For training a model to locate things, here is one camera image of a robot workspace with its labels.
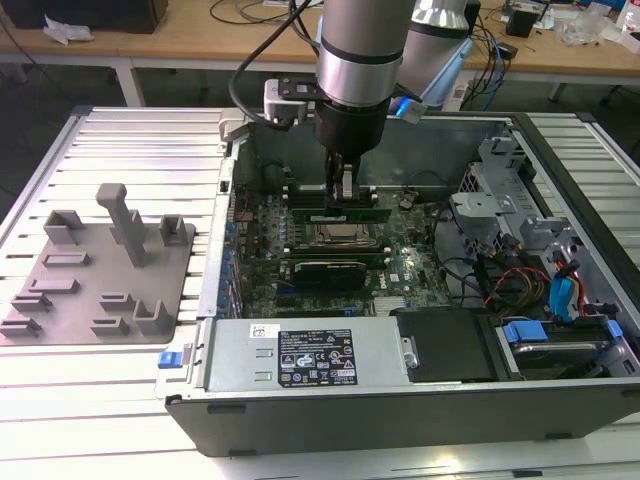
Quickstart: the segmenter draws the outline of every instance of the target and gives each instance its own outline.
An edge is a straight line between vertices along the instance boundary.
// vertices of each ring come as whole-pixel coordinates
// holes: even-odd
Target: motherboard
[[[378,207],[390,211],[384,223],[302,223],[275,195],[244,209],[236,217],[243,317],[374,316],[449,305],[428,242],[432,205],[403,207],[400,188],[377,197]],[[338,253],[345,247],[356,253]],[[329,264],[342,272],[327,279],[321,270]]]

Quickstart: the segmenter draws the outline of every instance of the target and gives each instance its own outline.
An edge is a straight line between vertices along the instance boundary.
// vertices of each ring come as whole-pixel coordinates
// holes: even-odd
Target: blue latch
[[[569,302],[571,302],[572,295],[573,282],[567,277],[554,277],[549,291],[549,308],[565,324],[573,322],[569,315]]]
[[[609,329],[609,333],[613,337],[613,342],[617,343],[623,336],[622,328],[620,328],[620,324],[615,320],[607,321],[607,328]]]
[[[162,352],[158,358],[158,368],[181,368],[182,352]]]
[[[547,332],[538,320],[513,320],[502,327],[502,331],[509,343],[546,342],[549,340]]]

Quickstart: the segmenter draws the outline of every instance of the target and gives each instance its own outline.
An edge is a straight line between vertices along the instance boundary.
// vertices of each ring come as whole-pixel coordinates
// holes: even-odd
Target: gray fixture plate
[[[182,287],[187,272],[195,227],[185,224],[187,243],[165,247],[158,224],[145,225],[143,268],[134,268],[122,245],[116,244],[111,224],[86,224],[74,230],[77,245],[45,245],[21,293],[30,293],[34,281],[75,279],[74,293],[45,293],[53,307],[48,312],[19,313],[12,308],[7,319],[29,317],[42,329],[37,336],[0,335],[0,345],[89,345],[89,344],[155,344],[173,338]],[[43,261],[49,255],[85,252],[86,266],[55,266],[47,268]],[[134,301],[142,300],[153,311],[162,301],[170,316],[170,325],[162,332],[143,335],[132,320],[133,310],[105,311],[99,301],[104,293],[130,294]],[[96,335],[91,327],[94,319],[121,317],[129,326],[127,335]]]

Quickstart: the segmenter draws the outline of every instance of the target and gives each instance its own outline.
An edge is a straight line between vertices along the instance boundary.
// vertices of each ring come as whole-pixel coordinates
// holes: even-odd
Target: black bracket
[[[307,102],[329,100],[318,87],[315,75],[286,75],[278,78],[278,95],[283,100]]]

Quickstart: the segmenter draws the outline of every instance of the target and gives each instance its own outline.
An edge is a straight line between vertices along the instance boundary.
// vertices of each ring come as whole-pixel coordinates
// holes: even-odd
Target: warning label
[[[279,332],[278,358],[285,388],[358,384],[351,330]]]

